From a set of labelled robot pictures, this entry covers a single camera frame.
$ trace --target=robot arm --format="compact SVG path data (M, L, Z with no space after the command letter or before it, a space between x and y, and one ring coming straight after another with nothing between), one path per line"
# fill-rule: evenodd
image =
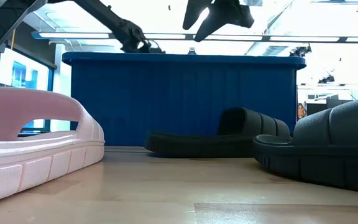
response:
M0 45L13 30L23 21L26 15L41 8L47 3L58 3L66 0L7 0L0 7ZM161 49L152 49L142 29L131 21L125 20L112 12L99 0L73 0L85 11L111 30L122 44L126 53L164 53Z

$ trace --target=pink slide sandal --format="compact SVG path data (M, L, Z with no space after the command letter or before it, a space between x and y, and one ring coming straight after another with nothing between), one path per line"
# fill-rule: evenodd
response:
M76 131L18 138L35 119L77 121ZM100 161L101 126L82 105L50 91L0 87L0 198Z

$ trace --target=black slide sandal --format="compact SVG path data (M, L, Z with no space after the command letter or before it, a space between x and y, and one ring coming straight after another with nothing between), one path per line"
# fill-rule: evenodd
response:
M252 140L258 134L290 138L289 128L283 121L245 108L232 108L223 111L217 136L150 133L145 148L161 156L177 158L252 157Z
M260 135L254 145L273 173L358 191L358 100L300 119L292 140Z

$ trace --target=wooden surface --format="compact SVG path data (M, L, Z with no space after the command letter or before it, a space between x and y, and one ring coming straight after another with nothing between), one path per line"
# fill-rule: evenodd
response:
M0 223L358 224L358 192L277 177L253 159L122 150L0 200Z

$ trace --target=blue bin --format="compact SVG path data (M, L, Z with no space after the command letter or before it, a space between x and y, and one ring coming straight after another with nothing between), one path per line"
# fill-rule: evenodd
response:
M104 129L108 146L143 146L149 131L215 134L223 110L243 106L291 131L300 57L68 52L71 96Z

